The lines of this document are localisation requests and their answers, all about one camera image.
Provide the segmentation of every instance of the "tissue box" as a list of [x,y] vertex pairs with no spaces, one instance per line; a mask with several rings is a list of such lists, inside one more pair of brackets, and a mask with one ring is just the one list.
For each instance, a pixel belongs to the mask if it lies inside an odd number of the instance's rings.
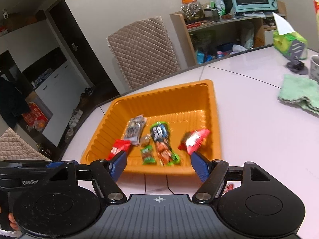
[[278,31],[274,32],[274,47],[287,58],[290,57],[293,52],[292,45],[295,44],[294,41],[299,41],[305,44],[299,60],[307,59],[308,41],[303,36],[301,36],[298,32],[292,32],[285,35],[279,35]]

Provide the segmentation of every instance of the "chair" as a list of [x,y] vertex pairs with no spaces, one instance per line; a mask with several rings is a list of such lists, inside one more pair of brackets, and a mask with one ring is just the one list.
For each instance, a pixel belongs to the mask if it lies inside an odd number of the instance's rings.
[[127,25],[107,40],[131,89],[181,69],[160,16]]
[[51,161],[31,147],[11,128],[8,128],[3,135],[0,136],[0,161],[4,160]]

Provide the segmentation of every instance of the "security camera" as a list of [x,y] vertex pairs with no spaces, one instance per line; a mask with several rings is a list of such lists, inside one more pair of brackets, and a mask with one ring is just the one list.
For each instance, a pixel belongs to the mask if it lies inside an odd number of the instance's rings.
[[7,18],[9,17],[9,14],[6,12],[5,9],[3,9],[3,17],[4,17],[5,19],[7,19]]

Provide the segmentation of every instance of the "door handle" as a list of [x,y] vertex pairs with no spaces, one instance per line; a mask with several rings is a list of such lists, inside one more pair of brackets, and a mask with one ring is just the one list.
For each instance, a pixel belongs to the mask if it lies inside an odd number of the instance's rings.
[[71,46],[72,46],[72,48],[73,48],[74,51],[77,51],[77,50],[78,50],[78,47],[79,47],[79,46],[76,46],[76,45],[74,44],[74,42],[71,44]]

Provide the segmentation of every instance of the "blue gripper pad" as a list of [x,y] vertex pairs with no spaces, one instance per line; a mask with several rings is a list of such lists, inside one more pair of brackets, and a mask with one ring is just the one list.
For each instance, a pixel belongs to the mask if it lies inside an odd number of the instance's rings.
[[197,152],[191,155],[192,167],[202,182],[206,181],[210,175],[207,162],[200,157]]
[[[56,168],[60,166],[61,164],[64,164],[66,161],[63,162],[50,162],[46,167],[47,168]],[[74,162],[75,165],[78,165],[79,163],[77,161],[67,161],[67,162]]]
[[117,181],[127,165],[127,153],[123,151],[119,157],[114,157],[110,160],[110,164],[111,170],[109,170],[109,174],[114,181]]

